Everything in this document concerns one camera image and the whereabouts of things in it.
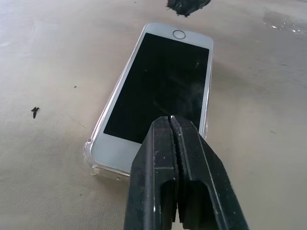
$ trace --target scratch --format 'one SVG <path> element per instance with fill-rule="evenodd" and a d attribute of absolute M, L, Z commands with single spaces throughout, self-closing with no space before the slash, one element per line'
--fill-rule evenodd
<path fill-rule="evenodd" d="M 65 113 L 73 122 L 76 122 L 78 125 L 82 126 L 83 128 L 90 129 L 89 127 L 84 126 L 80 122 L 78 122 L 75 118 L 73 118 L 71 115 Z"/>

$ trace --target black object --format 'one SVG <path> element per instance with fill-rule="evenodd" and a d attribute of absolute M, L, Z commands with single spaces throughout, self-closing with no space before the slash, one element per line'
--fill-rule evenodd
<path fill-rule="evenodd" d="M 173 9 L 177 14 L 188 17 L 196 10 L 202 9 L 211 0 L 168 0 L 167 7 Z"/>
<path fill-rule="evenodd" d="M 34 108 L 31 110 L 31 112 L 33 112 L 33 119 L 35 119 L 36 113 L 37 113 L 38 110 L 39 110 L 39 107 L 34 107 Z"/>
<path fill-rule="evenodd" d="M 155 120 L 131 167 L 124 230 L 248 230 L 221 160 L 188 120 Z"/>

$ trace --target white phone front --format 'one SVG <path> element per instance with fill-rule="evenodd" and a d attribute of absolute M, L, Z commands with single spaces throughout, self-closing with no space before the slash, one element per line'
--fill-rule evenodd
<path fill-rule="evenodd" d="M 129 176 L 151 123 L 178 115 L 205 138 L 213 40 L 163 23 L 147 24 L 85 144 L 94 173 Z"/>

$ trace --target water spot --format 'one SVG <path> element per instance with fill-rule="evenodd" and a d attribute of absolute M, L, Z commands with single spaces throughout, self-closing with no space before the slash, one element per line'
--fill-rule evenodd
<path fill-rule="evenodd" d="M 267 27 L 290 31 L 296 35 L 307 37 L 307 20 L 264 9 L 263 22 Z"/>

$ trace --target clear phone case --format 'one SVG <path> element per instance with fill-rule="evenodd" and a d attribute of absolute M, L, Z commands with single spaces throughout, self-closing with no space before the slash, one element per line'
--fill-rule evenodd
<path fill-rule="evenodd" d="M 169 26 L 169 28 L 172 29 L 172 30 L 176 29 L 175 27 L 172 27 L 172 26 Z M 135 54 L 136 47 L 135 47 L 131 57 Z M 84 159 L 85 159 L 85 162 L 90 166 L 92 175 L 100 175 L 100 176 L 108 177 L 108 178 L 115 179 L 115 180 L 118 180 L 118 181 L 121 181 L 121 180 L 128 181 L 129 180 L 129 178 L 130 178 L 129 168 L 126 167 L 126 168 L 124 168 L 125 171 L 122 171 L 122 170 L 119 170 L 119 169 L 116 169 L 116 168 L 112 168 L 112 167 L 109 167 L 109 166 L 106 166 L 106 165 L 99 164 L 94 160 L 92 153 L 95 152 L 93 146 L 96 145 L 95 141 L 97 140 L 97 136 L 102 131 L 101 128 L 103 126 L 102 125 L 103 120 L 104 120 L 108 110 L 110 109 L 110 104 L 113 102 L 114 96 L 116 95 L 116 93 L 119 89 L 119 86 L 124 81 L 123 75 L 127 71 L 128 64 L 131 62 L 131 57 L 130 57 L 127 65 L 125 66 L 118 82 L 116 83 L 116 86 L 115 86 L 112 94 L 110 95 L 110 98 L 109 98 L 109 100 L 108 100 L 108 102 L 107 102 L 107 104 L 106 104 L 106 106 L 105 106 L 105 108 L 104 108 L 95 128 L 94 128 L 94 131 L 93 131 L 91 137 L 85 143 L 84 148 L 83 148 Z M 204 88 L 204 95 L 206 95 L 204 97 L 205 101 L 204 101 L 204 104 L 203 104 L 203 108 L 204 108 L 203 111 L 205 111 L 204 112 L 205 114 L 204 114 L 204 119 L 202 121 L 202 124 L 204 124 L 204 126 L 202 126 L 202 129 L 201 129 L 201 132 L 200 132 L 203 138 L 206 138 L 206 134 L 207 134 L 207 113 L 208 113 L 207 106 L 208 106 L 209 91 L 210 91 L 210 84 L 211 84 L 212 55 L 209 56 L 209 59 L 210 59 L 210 66 L 208 67 L 209 71 L 207 72 L 207 74 L 209 73 L 207 75 L 209 79 L 206 80 L 205 88 Z"/>

